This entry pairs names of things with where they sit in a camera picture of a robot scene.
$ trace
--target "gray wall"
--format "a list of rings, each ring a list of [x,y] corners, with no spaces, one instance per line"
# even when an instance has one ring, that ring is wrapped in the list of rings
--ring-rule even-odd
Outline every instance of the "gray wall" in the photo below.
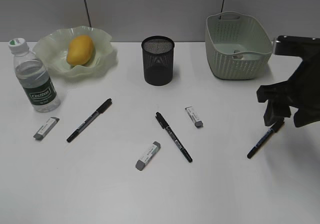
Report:
[[[87,0],[93,27],[116,41],[141,42],[153,35],[174,41],[203,41],[205,19],[223,0]]]
[[[174,41],[204,41],[205,19],[223,0],[87,0],[93,27],[113,41],[141,42],[151,35]],[[272,39],[278,35],[320,37],[320,0],[225,0],[224,11],[256,17]],[[60,28],[88,26],[84,0],[0,0],[0,41],[37,41]]]
[[[60,28],[85,25],[83,0],[0,0],[0,41],[37,41]]]
[[[256,17],[273,39],[279,35],[320,38],[320,0],[225,0],[224,11]]]

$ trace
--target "mango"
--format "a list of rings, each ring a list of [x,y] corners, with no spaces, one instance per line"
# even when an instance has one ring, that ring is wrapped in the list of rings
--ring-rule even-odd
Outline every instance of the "mango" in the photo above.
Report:
[[[86,64],[90,60],[94,48],[94,42],[90,36],[77,36],[69,43],[68,55],[66,56],[67,63],[72,66]]]

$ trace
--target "glass bowl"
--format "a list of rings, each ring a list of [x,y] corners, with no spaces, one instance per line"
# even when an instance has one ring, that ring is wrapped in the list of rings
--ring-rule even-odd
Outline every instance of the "glass bowl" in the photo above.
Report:
[[[72,66],[67,63],[68,46],[72,39],[80,35],[91,37],[94,51],[91,59],[85,65]],[[58,75],[66,77],[90,75],[97,71],[99,67],[107,64],[107,57],[113,52],[111,39],[112,37],[101,29],[78,26],[59,29],[41,38],[34,46],[33,51],[48,70]]]

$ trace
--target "light green basket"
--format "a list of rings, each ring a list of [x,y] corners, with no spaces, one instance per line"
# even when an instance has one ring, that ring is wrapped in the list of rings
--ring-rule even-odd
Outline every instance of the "light green basket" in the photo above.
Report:
[[[206,19],[206,56],[212,73],[227,80],[255,78],[272,54],[272,44],[252,16],[234,11]]]

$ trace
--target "black marker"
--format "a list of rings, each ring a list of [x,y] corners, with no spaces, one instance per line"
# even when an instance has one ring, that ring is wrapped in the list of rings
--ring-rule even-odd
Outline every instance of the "black marker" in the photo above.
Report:
[[[77,130],[75,130],[66,140],[68,143],[70,143],[73,139],[75,139],[84,129],[86,129],[87,126],[89,126],[90,123],[93,122],[94,119],[96,119],[100,114],[104,113],[105,110],[108,109],[112,104],[111,98],[106,100],[99,108],[88,117],[87,120],[84,121],[84,123],[81,124],[81,126],[78,127]]]
[[[285,119],[282,118],[278,120],[269,130],[264,134],[264,136],[258,141],[258,143],[251,149],[251,151],[246,155],[247,158],[251,159],[256,152],[264,145],[266,140],[273,134],[277,133],[279,129],[285,124]]]
[[[184,148],[184,146],[181,144],[181,142],[179,141],[178,137],[176,136],[176,134],[174,134],[174,132],[171,130],[169,124],[166,122],[166,120],[164,119],[164,117],[157,112],[155,118],[157,119],[157,121],[160,123],[161,127],[163,129],[166,130],[166,132],[169,134],[169,136],[172,138],[172,140],[174,141],[174,143],[176,144],[176,146],[179,148],[179,150],[182,152],[182,154],[184,155],[184,157],[188,160],[188,162],[192,163],[192,158],[189,155],[189,153],[187,152],[187,150]]]

